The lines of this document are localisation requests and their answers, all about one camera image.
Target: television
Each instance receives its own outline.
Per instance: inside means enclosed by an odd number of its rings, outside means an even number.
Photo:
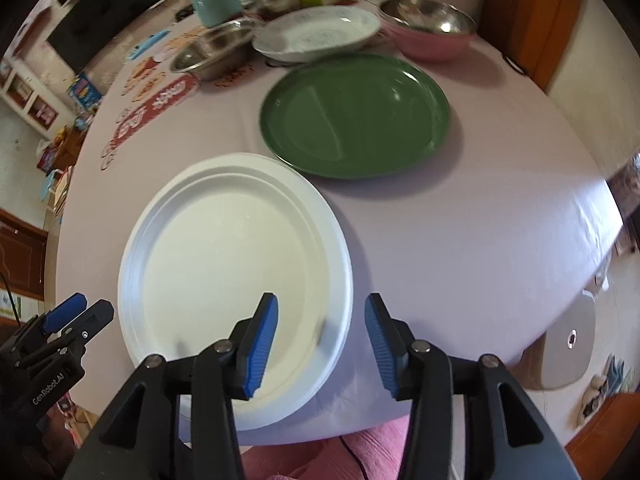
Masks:
[[[47,38],[76,73],[123,28],[163,0],[78,0]]]

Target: white ceramic plate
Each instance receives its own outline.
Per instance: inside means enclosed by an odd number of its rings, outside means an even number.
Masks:
[[[311,7],[282,16],[262,28],[254,37],[254,49],[279,61],[307,62],[356,50],[379,30],[378,17],[359,7]]]
[[[199,353],[278,298],[262,386],[234,401],[238,430],[303,406],[334,369],[353,303],[351,263],[331,208],[273,159],[232,153],[177,175],[147,205],[127,242],[118,314],[133,362]],[[181,415],[190,418],[191,399]]]

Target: green plate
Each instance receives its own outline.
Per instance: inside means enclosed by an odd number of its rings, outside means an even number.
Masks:
[[[278,81],[260,128],[271,151],[297,170],[363,178],[435,152],[449,129],[449,103],[433,79],[402,60],[329,57]]]

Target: pink cloth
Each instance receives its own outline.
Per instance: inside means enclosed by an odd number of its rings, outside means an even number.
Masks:
[[[343,437],[369,480],[396,480],[409,417]],[[246,480],[362,480],[358,463],[339,438],[252,447],[242,455]]]

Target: cable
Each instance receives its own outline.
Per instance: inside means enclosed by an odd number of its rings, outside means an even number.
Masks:
[[[1,246],[0,246],[0,250],[2,250],[2,267],[5,267],[6,263],[4,261],[4,249]],[[0,278],[2,278],[2,281],[4,282],[4,288],[6,289],[7,294],[9,295],[9,302],[11,303],[11,308],[14,310],[15,321],[18,323],[18,328],[20,328],[22,324],[20,323],[20,316],[18,316],[18,310],[15,307],[14,297],[11,294],[11,289],[9,288],[9,282],[6,280],[1,270],[0,270]]]
[[[339,438],[340,438],[340,442],[342,443],[342,445],[346,448],[346,450],[349,452],[349,454],[351,456],[353,456],[353,459],[358,464],[358,467],[360,468],[360,471],[362,472],[362,476],[364,476],[364,480],[369,480],[369,476],[367,475],[367,471],[364,469],[364,464],[362,463],[362,461],[353,452],[353,449],[351,449],[349,446],[347,446],[347,443],[344,441],[344,438],[341,437],[341,436]]]
[[[460,480],[460,475],[456,471],[456,468],[453,467],[453,462],[449,463],[449,478],[453,478],[453,480]]]
[[[15,307],[14,297],[11,295],[11,289],[9,288],[9,282],[6,280],[6,278],[4,277],[4,274],[2,272],[0,272],[0,278],[2,278],[2,281],[4,282],[4,288],[6,289],[7,294],[9,295],[9,301],[11,302],[11,308],[14,310],[15,321],[18,324],[18,328],[20,328],[22,326],[22,324],[20,323],[20,316],[18,316],[18,310]]]

